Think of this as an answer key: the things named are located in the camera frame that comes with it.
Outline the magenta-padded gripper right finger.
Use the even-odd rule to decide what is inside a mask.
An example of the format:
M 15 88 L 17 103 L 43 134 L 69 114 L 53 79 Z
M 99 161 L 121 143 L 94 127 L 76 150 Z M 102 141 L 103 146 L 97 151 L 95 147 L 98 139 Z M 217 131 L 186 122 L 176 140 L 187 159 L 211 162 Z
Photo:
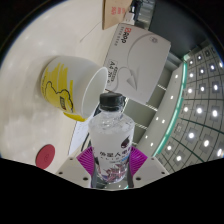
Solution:
M 147 157 L 135 147 L 131 148 L 128 163 L 128 187 L 140 188 L 157 181 L 169 172 L 156 157 Z

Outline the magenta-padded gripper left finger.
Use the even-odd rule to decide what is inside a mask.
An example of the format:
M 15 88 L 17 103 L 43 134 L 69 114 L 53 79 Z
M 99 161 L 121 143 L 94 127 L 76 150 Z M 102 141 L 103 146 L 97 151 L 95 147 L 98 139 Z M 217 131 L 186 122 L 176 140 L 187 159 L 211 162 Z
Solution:
M 56 172 L 56 175 L 84 188 L 95 188 L 97 174 L 92 148 L 78 155 L 69 156 Z

